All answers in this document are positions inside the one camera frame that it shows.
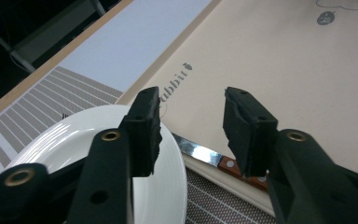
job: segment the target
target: knife handle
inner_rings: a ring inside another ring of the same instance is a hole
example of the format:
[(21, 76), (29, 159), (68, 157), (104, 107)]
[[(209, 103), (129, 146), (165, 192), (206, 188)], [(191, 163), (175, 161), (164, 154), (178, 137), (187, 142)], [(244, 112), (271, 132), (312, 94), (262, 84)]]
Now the knife handle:
[(257, 177), (244, 177), (241, 176), (240, 173), (240, 167), (238, 166), (237, 162), (229, 157), (223, 156), (223, 159), (219, 162), (219, 165), (217, 168), (223, 172), (225, 172), (228, 175), (232, 175), (236, 177), (237, 179), (246, 182), (249, 185), (252, 185), (253, 187), (257, 189), (261, 189), (265, 192), (268, 192), (267, 187), (267, 175), (266, 178), (264, 178), (263, 181), (260, 181)]

